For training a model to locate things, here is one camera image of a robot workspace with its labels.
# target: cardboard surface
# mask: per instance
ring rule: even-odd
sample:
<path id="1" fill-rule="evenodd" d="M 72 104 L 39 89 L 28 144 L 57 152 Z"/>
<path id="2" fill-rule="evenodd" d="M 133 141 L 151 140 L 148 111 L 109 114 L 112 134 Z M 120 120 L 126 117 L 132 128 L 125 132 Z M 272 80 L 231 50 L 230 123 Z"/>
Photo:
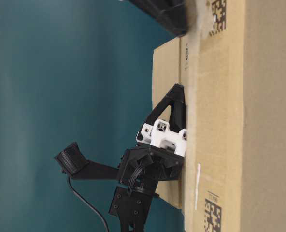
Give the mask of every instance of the cardboard surface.
<path id="1" fill-rule="evenodd" d="M 210 35 L 206 10 L 154 53 L 153 99 L 179 80 L 188 129 L 182 178 L 157 191 L 187 232 L 286 231 L 286 2 L 204 6 L 217 15 Z"/>

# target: printed label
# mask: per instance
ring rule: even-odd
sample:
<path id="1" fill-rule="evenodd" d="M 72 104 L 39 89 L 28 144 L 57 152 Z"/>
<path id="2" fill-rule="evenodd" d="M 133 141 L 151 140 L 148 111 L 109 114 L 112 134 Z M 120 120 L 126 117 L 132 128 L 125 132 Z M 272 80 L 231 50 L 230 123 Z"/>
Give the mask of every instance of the printed label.
<path id="1" fill-rule="evenodd" d="M 205 232 L 221 232 L 221 207 L 205 199 L 204 209 Z"/>
<path id="2" fill-rule="evenodd" d="M 212 3 L 214 24 L 213 30 L 210 31 L 210 36 L 216 35 L 226 29 L 226 7 L 227 0 L 216 0 Z"/>

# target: black mount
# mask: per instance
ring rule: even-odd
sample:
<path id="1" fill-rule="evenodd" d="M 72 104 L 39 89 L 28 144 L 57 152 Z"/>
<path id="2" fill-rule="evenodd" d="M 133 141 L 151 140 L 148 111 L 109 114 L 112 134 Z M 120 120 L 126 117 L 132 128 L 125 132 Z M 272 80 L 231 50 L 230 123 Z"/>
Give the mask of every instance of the black mount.
<path id="1" fill-rule="evenodd" d="M 188 31 L 185 0 L 128 0 L 175 36 Z"/>
<path id="2" fill-rule="evenodd" d="M 161 113 L 171 106 L 170 129 L 178 132 L 186 127 L 184 87 L 175 84 L 155 107 L 144 123 L 153 125 Z M 87 160 L 78 144 L 72 143 L 55 156 L 72 179 L 116 179 L 127 188 L 116 187 L 109 213 L 119 217 L 121 232 L 143 232 L 153 197 L 158 197 L 159 181 L 178 180 L 184 157 L 149 144 L 138 143 L 127 149 L 118 168 Z"/>

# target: black wire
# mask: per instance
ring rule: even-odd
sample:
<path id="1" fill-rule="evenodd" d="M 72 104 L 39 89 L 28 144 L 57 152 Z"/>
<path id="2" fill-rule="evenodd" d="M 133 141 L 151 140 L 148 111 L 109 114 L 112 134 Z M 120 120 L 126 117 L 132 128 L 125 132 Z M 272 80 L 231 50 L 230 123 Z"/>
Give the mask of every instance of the black wire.
<path id="1" fill-rule="evenodd" d="M 134 184 L 135 184 L 135 181 L 136 181 L 136 179 L 138 178 L 138 176 L 144 171 L 144 167 L 143 166 L 139 166 L 139 167 L 137 167 L 135 170 L 134 170 L 134 172 L 132 173 L 132 175 L 131 175 L 131 178 L 130 178 L 130 180 L 129 180 L 129 182 L 128 182 L 128 189 L 127 189 L 127 195 L 129 196 L 129 197 L 131 197 L 131 195 L 132 195 L 132 189 L 133 189 L 133 187 L 134 187 Z"/>
<path id="2" fill-rule="evenodd" d="M 91 210 L 93 210 L 102 220 L 104 227 L 106 229 L 107 232 L 110 232 L 109 227 L 108 227 L 108 223 L 106 222 L 106 220 L 104 219 L 104 217 L 102 216 L 102 214 L 95 208 L 93 207 L 87 200 L 84 199 L 84 197 L 82 197 L 71 185 L 70 182 L 70 177 L 67 177 L 68 180 L 68 186 L 71 189 L 71 191 L 74 193 L 75 196 L 77 196 L 81 201 L 83 201 Z"/>

